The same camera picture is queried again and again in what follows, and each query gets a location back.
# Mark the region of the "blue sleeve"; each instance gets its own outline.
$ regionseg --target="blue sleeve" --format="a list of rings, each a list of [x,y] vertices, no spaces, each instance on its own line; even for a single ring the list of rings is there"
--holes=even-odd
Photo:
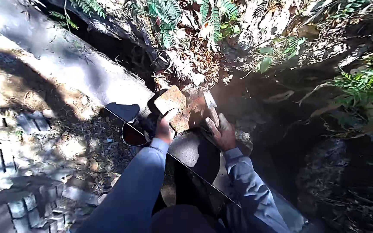
[[[147,232],[162,186],[168,145],[154,138],[132,159],[105,200],[77,233]]]
[[[225,151],[224,157],[225,168],[239,195],[247,220],[257,222],[259,219],[276,232],[289,233],[272,193],[254,171],[250,158],[243,156],[239,148]]]

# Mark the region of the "twig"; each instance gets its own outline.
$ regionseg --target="twig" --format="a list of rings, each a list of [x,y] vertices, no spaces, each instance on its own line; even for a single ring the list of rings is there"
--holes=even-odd
[[[69,26],[68,21],[67,21],[67,19],[70,20],[70,16],[67,14],[66,5],[67,5],[67,0],[64,0],[64,15],[65,15],[65,23],[67,24],[68,31],[71,32],[71,30],[70,30],[70,26]]]

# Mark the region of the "soil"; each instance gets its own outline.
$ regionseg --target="soil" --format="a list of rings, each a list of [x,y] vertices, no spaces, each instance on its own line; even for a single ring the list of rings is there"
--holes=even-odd
[[[43,168],[51,165],[71,171],[63,182],[75,177],[98,195],[109,191],[133,157],[122,141],[123,123],[102,117],[102,106],[56,77],[41,76],[27,59],[35,58],[0,36],[0,116],[22,152],[16,158],[21,175],[47,175]],[[49,117],[48,133],[26,135],[17,126],[18,114],[34,111]]]

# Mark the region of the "green leaf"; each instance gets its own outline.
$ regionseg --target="green leaf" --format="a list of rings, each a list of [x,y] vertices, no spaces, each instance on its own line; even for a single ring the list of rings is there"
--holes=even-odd
[[[271,57],[263,58],[262,62],[260,63],[260,73],[266,72],[270,68],[272,62],[273,60]]]
[[[274,49],[270,46],[260,48],[259,50],[260,50],[260,53],[262,53],[262,54],[272,54],[272,53],[275,52]]]
[[[241,30],[238,25],[234,25],[234,27],[232,27],[232,31],[234,34],[239,34]]]

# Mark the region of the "debris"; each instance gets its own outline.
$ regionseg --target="debris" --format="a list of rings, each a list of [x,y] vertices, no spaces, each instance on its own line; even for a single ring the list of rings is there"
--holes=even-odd
[[[176,132],[180,133],[189,129],[189,110],[186,109],[186,97],[177,86],[171,86],[154,103],[162,114],[166,114],[174,108],[179,109],[178,114],[170,121]]]

